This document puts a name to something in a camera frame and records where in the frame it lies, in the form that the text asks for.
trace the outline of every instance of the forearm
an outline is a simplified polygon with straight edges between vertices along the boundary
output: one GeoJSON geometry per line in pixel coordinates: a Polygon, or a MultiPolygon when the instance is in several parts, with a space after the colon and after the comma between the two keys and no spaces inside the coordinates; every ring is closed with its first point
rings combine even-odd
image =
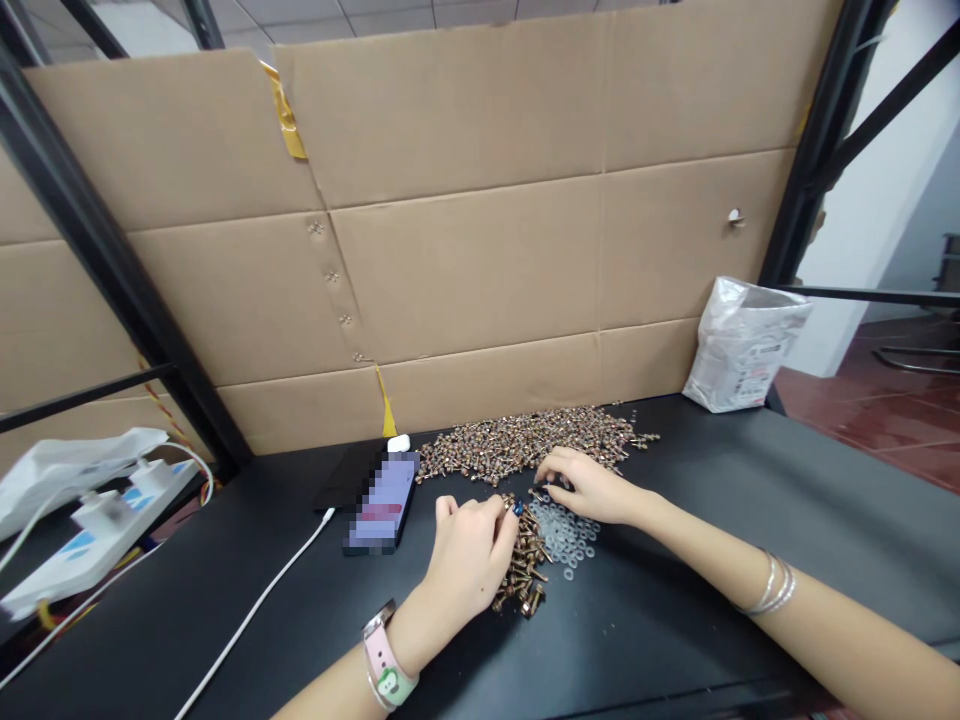
{"type": "MultiPolygon", "coordinates": [[[[765,554],[638,489],[631,524],[663,543],[740,607],[767,586],[765,554]]],[[[755,618],[841,702],[870,720],[960,717],[960,668],[876,613],[794,570],[797,588],[780,610],[755,618]]],[[[780,587],[781,577],[774,582],[780,587]]]]}
{"type": "MultiPolygon", "coordinates": [[[[444,633],[438,629],[442,623],[436,620],[437,613],[431,608],[428,593],[418,587],[387,626],[390,647],[400,667],[410,676],[419,675],[452,637],[451,631],[444,633]]],[[[300,691],[274,716],[274,720],[313,720],[318,717],[382,720],[386,716],[387,712],[377,702],[367,679],[363,645],[357,644],[300,691]]]]}

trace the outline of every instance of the woman's left hand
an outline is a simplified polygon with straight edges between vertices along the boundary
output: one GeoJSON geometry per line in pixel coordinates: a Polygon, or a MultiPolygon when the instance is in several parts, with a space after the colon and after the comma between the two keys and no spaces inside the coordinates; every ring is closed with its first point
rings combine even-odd
{"type": "Polygon", "coordinates": [[[436,512],[437,535],[427,574],[389,626],[390,645],[408,674],[419,673],[490,607],[510,567],[520,527],[499,495],[462,507],[447,495],[437,499],[436,512]]]}

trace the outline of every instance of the cardboard backdrop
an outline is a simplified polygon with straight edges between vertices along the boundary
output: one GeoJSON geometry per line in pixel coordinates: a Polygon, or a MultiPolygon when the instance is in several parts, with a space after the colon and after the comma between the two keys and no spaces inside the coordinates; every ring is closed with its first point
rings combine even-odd
{"type": "MultiPolygon", "coordinates": [[[[378,435],[374,362],[401,432],[677,392],[713,278],[756,279],[839,4],[277,47],[309,161],[247,51],[27,75],[271,453],[378,435]]],[[[0,216],[0,412],[134,372],[5,155],[0,216]]],[[[142,388],[0,436],[0,464],[132,424],[166,427],[142,388]]]]}

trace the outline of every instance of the bracelet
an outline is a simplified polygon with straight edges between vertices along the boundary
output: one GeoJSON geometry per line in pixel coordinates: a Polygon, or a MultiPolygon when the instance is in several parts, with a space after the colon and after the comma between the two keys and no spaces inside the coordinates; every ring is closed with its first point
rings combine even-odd
{"type": "Polygon", "coordinates": [[[763,550],[763,554],[766,555],[767,560],[770,561],[770,577],[767,578],[767,589],[764,590],[763,597],[760,598],[760,602],[758,602],[749,610],[743,610],[742,608],[738,608],[740,612],[745,613],[747,615],[749,615],[750,613],[758,612],[761,608],[764,607],[764,605],[766,605],[767,598],[770,597],[770,591],[773,589],[773,579],[777,576],[777,561],[774,559],[773,555],[770,554],[769,550],[764,550],[763,548],[760,548],[760,549],[763,550]]]}
{"type": "Polygon", "coordinates": [[[790,602],[790,599],[793,597],[793,594],[797,589],[797,578],[793,574],[793,569],[787,565],[787,563],[783,562],[783,560],[767,550],[764,550],[764,553],[766,553],[767,557],[770,558],[770,576],[767,579],[767,589],[763,593],[763,597],[760,598],[760,602],[758,602],[752,608],[745,610],[741,607],[737,607],[740,612],[748,617],[759,617],[760,615],[776,612],[790,602]],[[776,595],[768,600],[770,596],[770,590],[773,587],[773,581],[776,578],[778,566],[783,568],[783,584],[780,586],[780,589],[777,591],[776,595]]]}

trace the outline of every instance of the power strip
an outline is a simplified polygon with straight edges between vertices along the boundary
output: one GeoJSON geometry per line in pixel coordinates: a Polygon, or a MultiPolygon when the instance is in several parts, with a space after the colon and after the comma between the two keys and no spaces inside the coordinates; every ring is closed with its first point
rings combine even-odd
{"type": "Polygon", "coordinates": [[[36,611],[41,600],[54,602],[94,587],[196,474],[197,464],[193,460],[172,467],[157,460],[149,468],[138,470],[131,476],[134,485],[124,492],[122,498],[130,511],[121,513],[115,526],[104,525],[102,518],[96,518],[101,527],[93,528],[86,524],[90,522],[86,516],[91,514],[87,506],[81,507],[71,517],[84,527],[93,528],[93,532],[85,529],[76,535],[11,590],[0,605],[14,621],[22,620],[36,611]]]}

